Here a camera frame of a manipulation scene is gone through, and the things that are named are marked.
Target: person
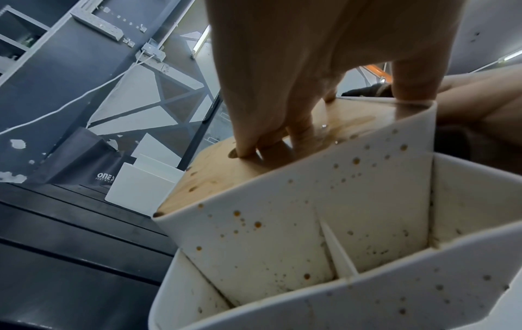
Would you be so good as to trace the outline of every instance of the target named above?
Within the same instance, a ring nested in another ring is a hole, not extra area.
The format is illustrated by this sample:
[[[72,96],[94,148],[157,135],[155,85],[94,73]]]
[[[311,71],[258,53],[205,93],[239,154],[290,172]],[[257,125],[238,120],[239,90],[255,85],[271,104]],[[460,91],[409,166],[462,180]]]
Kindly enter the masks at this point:
[[[465,0],[207,0],[221,94],[246,157],[312,125],[355,67],[392,62],[400,100],[434,99]]]
[[[522,64],[446,76],[437,91],[435,150],[522,175]],[[343,96],[393,97],[392,86]]]

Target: black bag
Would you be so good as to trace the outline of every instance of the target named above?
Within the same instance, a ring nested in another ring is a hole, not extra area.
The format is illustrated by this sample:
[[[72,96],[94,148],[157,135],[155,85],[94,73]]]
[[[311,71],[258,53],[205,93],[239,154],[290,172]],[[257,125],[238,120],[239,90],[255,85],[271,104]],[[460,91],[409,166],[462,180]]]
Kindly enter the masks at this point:
[[[133,164],[135,160],[80,127],[25,183],[108,185],[114,181],[123,163]]]

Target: white logo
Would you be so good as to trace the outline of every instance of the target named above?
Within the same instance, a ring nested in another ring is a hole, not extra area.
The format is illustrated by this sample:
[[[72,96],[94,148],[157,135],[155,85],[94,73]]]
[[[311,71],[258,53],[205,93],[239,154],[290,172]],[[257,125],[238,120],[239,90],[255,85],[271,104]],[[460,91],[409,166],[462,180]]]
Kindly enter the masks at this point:
[[[98,173],[98,175],[96,176],[96,180],[103,180],[105,182],[112,182],[114,181],[114,178],[115,176],[112,176],[107,173]]]

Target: brown droplet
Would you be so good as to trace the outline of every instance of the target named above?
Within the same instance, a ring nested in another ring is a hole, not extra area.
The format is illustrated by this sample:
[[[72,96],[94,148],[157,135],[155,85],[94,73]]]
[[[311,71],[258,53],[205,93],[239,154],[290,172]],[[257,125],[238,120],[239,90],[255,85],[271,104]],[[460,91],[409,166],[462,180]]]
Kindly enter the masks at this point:
[[[237,158],[238,157],[238,152],[235,150],[235,148],[233,148],[229,153],[228,153],[228,157],[229,158]]]

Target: human hand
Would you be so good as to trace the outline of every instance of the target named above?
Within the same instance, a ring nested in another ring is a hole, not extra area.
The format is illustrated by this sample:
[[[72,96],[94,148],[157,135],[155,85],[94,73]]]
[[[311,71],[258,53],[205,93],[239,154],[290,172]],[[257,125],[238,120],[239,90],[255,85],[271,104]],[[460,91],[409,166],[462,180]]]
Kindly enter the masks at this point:
[[[238,156],[312,125],[346,71],[391,61],[393,92],[434,99],[465,0],[207,0]]]

